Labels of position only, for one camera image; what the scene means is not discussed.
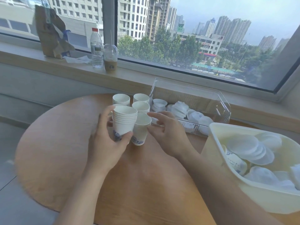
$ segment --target clear plastic bin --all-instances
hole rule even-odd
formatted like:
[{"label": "clear plastic bin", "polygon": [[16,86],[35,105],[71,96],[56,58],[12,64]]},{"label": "clear plastic bin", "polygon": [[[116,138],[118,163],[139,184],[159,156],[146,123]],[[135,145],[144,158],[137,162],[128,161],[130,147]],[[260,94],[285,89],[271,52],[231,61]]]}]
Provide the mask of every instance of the clear plastic bin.
[{"label": "clear plastic bin", "polygon": [[[190,109],[210,117],[214,122],[229,123],[230,120],[230,105],[223,94],[215,89],[156,77],[149,97],[150,109],[153,99],[163,99],[168,104],[181,101],[185,102]],[[186,128],[187,133],[208,136],[208,126],[199,125],[187,119],[179,121],[183,126],[189,127]]]},{"label": "clear plastic bin", "polygon": [[[245,179],[231,167],[221,146],[233,135],[256,135],[266,131],[221,123],[212,123],[209,128],[211,133],[202,150],[202,156],[222,168],[225,175],[231,177],[245,194],[267,212],[289,214],[300,210],[300,191]],[[263,167],[271,171],[289,171],[291,166],[300,163],[300,145],[286,136],[279,136],[282,139],[282,148],[275,153],[274,161]]]}]

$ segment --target plastic bottle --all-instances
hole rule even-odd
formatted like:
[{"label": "plastic bottle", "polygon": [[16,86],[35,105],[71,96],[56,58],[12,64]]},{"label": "plastic bottle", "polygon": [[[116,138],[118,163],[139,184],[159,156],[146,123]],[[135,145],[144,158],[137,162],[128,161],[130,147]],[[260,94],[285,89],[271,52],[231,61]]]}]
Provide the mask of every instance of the plastic bottle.
[{"label": "plastic bottle", "polygon": [[91,52],[92,63],[95,68],[103,68],[103,45],[97,28],[92,28]]}]

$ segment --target forearm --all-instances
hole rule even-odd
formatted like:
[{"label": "forearm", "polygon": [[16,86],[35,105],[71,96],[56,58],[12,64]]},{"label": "forearm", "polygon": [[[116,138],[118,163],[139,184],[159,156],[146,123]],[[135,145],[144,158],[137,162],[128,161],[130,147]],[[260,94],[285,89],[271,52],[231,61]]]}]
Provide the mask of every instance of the forearm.
[{"label": "forearm", "polygon": [[106,172],[85,168],[54,225],[92,225]]},{"label": "forearm", "polygon": [[217,225],[282,225],[194,149],[178,158]]}]

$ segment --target white plastic container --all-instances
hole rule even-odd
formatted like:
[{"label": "white plastic container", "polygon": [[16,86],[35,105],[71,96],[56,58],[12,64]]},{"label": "white plastic container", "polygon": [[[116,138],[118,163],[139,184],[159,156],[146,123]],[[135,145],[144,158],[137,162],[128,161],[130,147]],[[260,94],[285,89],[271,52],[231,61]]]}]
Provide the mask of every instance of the white plastic container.
[{"label": "white plastic container", "polygon": [[[300,191],[245,179],[231,167],[221,146],[226,145],[227,139],[236,134],[256,135],[266,131],[222,123],[212,123],[209,128],[211,132],[201,153],[203,157],[220,167],[225,175],[231,177],[245,194],[267,212],[289,214],[300,210]],[[276,152],[274,162],[262,167],[271,171],[289,171],[291,166],[300,163],[300,145],[286,136],[279,136],[282,147]]]}]

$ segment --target table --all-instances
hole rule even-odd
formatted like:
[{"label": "table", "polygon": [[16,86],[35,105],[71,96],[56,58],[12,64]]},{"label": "table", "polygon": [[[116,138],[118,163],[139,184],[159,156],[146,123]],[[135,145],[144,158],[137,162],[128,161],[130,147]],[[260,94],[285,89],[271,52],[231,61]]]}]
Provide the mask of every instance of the table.
[{"label": "table", "polygon": [[[19,182],[35,201],[61,211],[84,169],[98,115],[111,103],[112,94],[73,99],[47,111],[26,130],[15,165]],[[188,137],[201,152],[206,138]],[[300,221],[299,213],[275,217],[287,225]],[[150,134],[143,146],[130,143],[109,172],[98,197],[95,223],[215,224],[189,174]]]}]

